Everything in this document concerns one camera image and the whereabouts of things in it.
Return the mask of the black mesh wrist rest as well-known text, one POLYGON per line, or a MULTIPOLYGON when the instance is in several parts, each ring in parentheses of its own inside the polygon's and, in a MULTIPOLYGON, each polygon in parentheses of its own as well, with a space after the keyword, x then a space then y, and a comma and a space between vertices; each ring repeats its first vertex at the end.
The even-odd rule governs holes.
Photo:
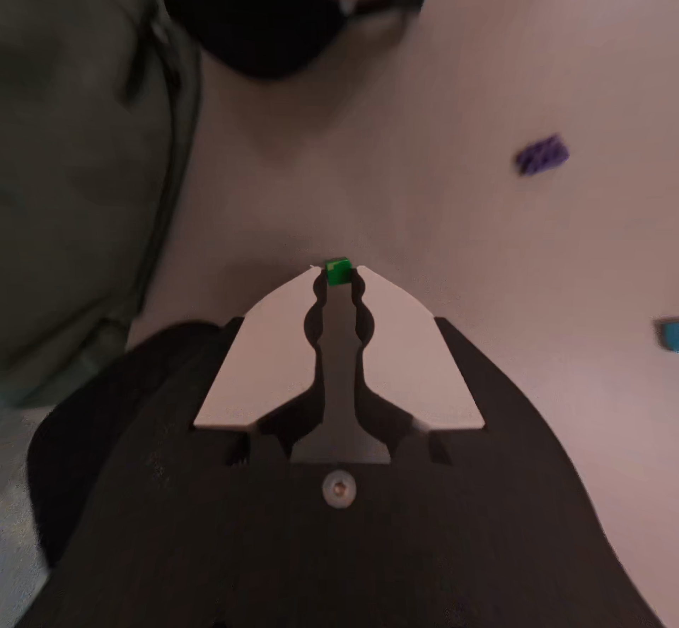
POLYGON ((164 0, 170 17, 209 54, 256 80, 309 66, 345 29, 335 0, 164 0))

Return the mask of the purple toy figure legs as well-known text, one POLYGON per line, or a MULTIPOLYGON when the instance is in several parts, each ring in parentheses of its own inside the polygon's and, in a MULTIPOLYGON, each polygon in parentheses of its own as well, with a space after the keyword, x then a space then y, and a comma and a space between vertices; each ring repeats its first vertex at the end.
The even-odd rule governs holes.
POLYGON ((514 157, 520 176, 544 173, 565 164, 570 151, 559 134, 552 134, 521 149, 514 157))

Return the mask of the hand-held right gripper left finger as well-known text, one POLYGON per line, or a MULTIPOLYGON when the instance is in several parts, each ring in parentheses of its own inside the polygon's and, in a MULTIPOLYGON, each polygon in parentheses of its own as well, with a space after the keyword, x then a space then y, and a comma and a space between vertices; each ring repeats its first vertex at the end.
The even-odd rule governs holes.
POLYGON ((274 436, 287 458, 323 421, 326 272, 311 266, 242 319, 193 426, 274 436))

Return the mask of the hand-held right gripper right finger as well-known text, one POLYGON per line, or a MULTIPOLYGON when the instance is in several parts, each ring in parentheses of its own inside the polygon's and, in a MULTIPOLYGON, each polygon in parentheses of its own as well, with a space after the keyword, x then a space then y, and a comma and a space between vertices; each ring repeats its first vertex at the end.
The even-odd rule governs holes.
POLYGON ((431 461, 451 461, 442 434, 486 422, 439 329, 418 299, 367 266, 352 270, 355 332, 361 346, 354 413, 361 429, 395 459, 409 438, 431 461))

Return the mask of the cyan toy helmet brick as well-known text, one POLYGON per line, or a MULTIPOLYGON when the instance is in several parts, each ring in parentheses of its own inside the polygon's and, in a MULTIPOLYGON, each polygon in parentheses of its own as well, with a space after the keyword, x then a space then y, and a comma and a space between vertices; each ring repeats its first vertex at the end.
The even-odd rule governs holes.
POLYGON ((678 317, 657 319, 654 328, 658 344, 668 352, 678 353, 678 317))

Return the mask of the grey desk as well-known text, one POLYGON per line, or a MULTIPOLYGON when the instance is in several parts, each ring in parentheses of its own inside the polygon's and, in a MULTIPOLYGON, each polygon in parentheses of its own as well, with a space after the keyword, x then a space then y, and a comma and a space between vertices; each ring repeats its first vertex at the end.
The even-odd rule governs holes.
POLYGON ((678 0, 426 0, 305 72, 202 54, 174 225, 130 344, 348 257, 522 389, 628 574, 678 626, 678 0), (557 168, 515 155, 559 134, 557 168))

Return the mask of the person's green hoodie torso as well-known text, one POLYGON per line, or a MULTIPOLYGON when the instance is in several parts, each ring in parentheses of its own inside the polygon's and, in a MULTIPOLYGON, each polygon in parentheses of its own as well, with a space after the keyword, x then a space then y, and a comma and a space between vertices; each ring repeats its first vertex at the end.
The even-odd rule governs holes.
POLYGON ((197 45, 161 0, 1 0, 1 408, 123 352, 179 198, 197 45))

